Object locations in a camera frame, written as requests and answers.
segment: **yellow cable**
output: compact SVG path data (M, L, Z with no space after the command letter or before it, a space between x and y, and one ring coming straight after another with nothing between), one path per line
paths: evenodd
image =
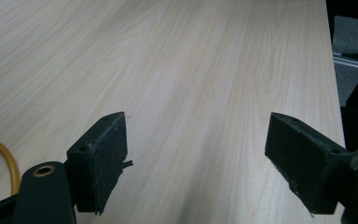
M11 195L17 194L19 192L21 182L19 167L17 166L16 160L14 160L10 151L2 143L0 143L0 153L5 158L8 170L10 171Z

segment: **light wood grain surface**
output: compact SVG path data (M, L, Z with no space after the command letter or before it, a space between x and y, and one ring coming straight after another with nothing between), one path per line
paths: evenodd
M0 140L22 172L118 111L135 165L78 223L339 223L264 156L272 111L344 144L324 0L0 0Z

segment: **dark floor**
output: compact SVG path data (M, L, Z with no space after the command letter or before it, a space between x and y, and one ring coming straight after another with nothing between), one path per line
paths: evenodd
M358 52L358 20L336 17L336 29L333 40L335 53ZM345 105L358 82L358 68L335 63L339 104Z

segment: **wooden table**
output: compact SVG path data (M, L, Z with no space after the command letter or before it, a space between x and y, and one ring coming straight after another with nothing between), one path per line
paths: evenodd
M0 140L22 173L118 111L135 165L78 223L339 223L264 155L272 111L344 144L324 0L0 0Z

